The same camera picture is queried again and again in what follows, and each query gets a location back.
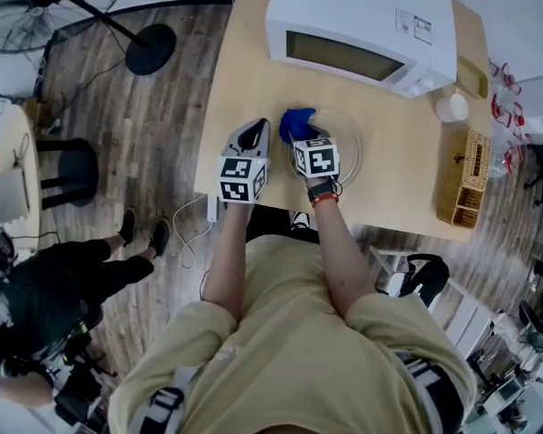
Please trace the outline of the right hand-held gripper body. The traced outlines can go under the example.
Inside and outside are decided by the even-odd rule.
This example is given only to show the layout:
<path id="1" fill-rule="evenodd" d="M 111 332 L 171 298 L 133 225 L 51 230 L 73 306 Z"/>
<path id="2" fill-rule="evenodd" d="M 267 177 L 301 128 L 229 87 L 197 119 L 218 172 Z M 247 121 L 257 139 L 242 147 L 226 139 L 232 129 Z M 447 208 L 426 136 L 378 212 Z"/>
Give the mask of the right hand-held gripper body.
<path id="1" fill-rule="evenodd" d="M 339 175 L 340 156 L 332 137 L 295 141 L 292 149 L 298 174 L 306 178 L 335 178 Z"/>

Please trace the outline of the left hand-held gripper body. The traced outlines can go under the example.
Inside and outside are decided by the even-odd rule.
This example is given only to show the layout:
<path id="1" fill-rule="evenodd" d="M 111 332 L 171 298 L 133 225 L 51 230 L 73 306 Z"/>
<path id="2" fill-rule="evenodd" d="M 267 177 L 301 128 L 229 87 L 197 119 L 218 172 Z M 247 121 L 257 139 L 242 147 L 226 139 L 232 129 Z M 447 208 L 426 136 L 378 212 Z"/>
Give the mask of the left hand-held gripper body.
<path id="1" fill-rule="evenodd" d="M 229 155 L 228 147 L 218 158 L 218 196 L 224 203 L 255 203 L 268 182 L 270 159 Z"/>

